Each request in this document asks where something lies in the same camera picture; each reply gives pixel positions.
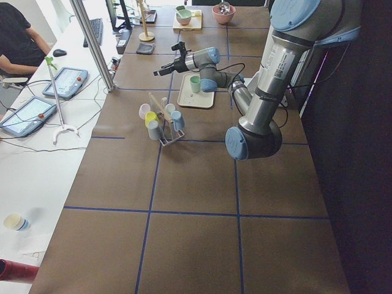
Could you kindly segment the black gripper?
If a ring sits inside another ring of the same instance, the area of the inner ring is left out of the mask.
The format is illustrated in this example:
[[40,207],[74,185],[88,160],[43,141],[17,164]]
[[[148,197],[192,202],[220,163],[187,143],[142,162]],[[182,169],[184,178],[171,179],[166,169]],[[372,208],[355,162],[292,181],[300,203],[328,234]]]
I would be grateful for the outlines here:
[[187,56],[187,49],[185,42],[180,41],[177,44],[171,47],[172,51],[179,50],[180,56],[175,58],[173,62],[162,66],[161,70],[154,71],[154,76],[164,76],[171,74],[174,70],[178,73],[187,72],[186,66],[186,56]]

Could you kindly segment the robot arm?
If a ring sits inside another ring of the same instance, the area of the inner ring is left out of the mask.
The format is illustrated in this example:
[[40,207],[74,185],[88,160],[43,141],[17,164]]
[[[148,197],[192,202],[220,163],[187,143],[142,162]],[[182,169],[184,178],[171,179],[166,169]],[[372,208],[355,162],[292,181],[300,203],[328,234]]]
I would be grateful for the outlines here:
[[277,153],[282,134],[273,116],[281,103],[305,51],[349,43],[360,31],[362,1],[274,1],[270,11],[270,39],[265,45],[253,93],[241,75],[216,69],[220,55],[215,47],[196,52],[180,42],[172,46],[180,56],[155,71],[163,76],[197,69],[201,90],[227,88],[243,116],[228,129],[225,145],[236,160],[269,157]]

